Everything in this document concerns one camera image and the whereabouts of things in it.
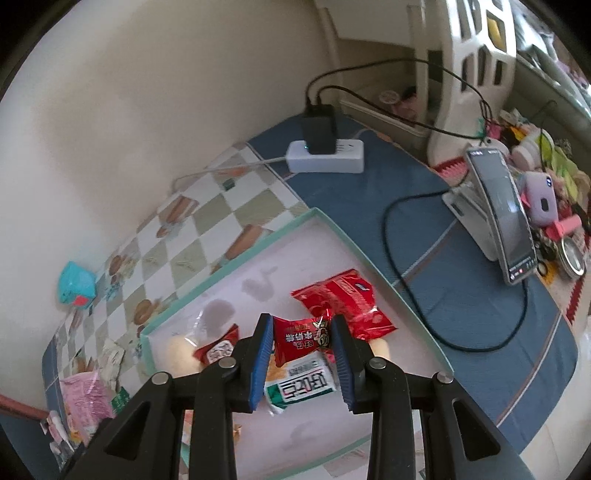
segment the power strip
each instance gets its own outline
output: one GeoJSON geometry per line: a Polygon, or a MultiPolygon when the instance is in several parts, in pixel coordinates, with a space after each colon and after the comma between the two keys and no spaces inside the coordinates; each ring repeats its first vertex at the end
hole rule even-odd
{"type": "Polygon", "coordinates": [[[290,143],[285,159],[292,173],[362,173],[363,142],[361,140],[337,140],[336,153],[311,155],[304,140],[290,143]]]}

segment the water stain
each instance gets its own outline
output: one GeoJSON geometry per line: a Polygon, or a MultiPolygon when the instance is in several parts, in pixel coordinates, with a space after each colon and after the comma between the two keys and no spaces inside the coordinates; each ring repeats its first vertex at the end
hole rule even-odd
{"type": "Polygon", "coordinates": [[[269,270],[262,270],[262,280],[247,278],[242,282],[242,291],[257,301],[270,300],[275,294],[275,289],[273,288],[273,283],[269,279],[269,276],[275,273],[277,268],[278,267],[272,267],[269,270]]]}
{"type": "Polygon", "coordinates": [[[235,313],[236,309],[230,302],[212,300],[203,308],[199,322],[208,338],[220,338],[224,334],[222,327],[230,321],[235,313]]]}
{"type": "Polygon", "coordinates": [[[314,422],[307,421],[301,423],[293,429],[290,434],[289,441],[285,442],[282,447],[288,449],[291,447],[300,446],[302,443],[312,443],[317,439],[317,432],[314,431],[314,422]]]}

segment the phone screen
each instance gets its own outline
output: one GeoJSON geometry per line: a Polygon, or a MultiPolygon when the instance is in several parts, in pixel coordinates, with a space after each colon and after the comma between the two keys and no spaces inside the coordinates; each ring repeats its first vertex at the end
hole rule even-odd
{"type": "Polygon", "coordinates": [[[509,270],[529,257],[535,258],[530,226],[501,153],[483,148],[469,151],[468,156],[491,204],[509,270]]]}

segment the screw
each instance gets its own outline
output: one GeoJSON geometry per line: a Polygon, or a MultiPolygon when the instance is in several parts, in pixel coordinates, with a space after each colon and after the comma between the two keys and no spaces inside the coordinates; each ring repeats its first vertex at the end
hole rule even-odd
{"type": "Polygon", "coordinates": [[[152,375],[152,383],[154,385],[164,385],[168,381],[168,374],[166,372],[157,372],[152,375]]]}
{"type": "Polygon", "coordinates": [[[236,365],[236,359],[232,356],[225,356],[218,363],[222,368],[232,368],[236,365]]]}
{"type": "Polygon", "coordinates": [[[437,372],[437,379],[443,384],[450,384],[453,382],[453,374],[445,372],[437,372]]]}
{"type": "Polygon", "coordinates": [[[380,356],[375,356],[369,361],[369,366],[376,370],[381,370],[382,368],[386,368],[386,360],[380,356]]]}

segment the purple power bank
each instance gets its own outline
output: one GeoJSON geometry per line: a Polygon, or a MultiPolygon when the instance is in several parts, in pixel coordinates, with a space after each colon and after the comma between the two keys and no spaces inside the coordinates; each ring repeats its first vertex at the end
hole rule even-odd
{"type": "Polygon", "coordinates": [[[526,171],[523,175],[525,176],[527,199],[531,205],[532,225],[543,227],[558,221],[556,196],[550,176],[540,171],[526,171]]]}

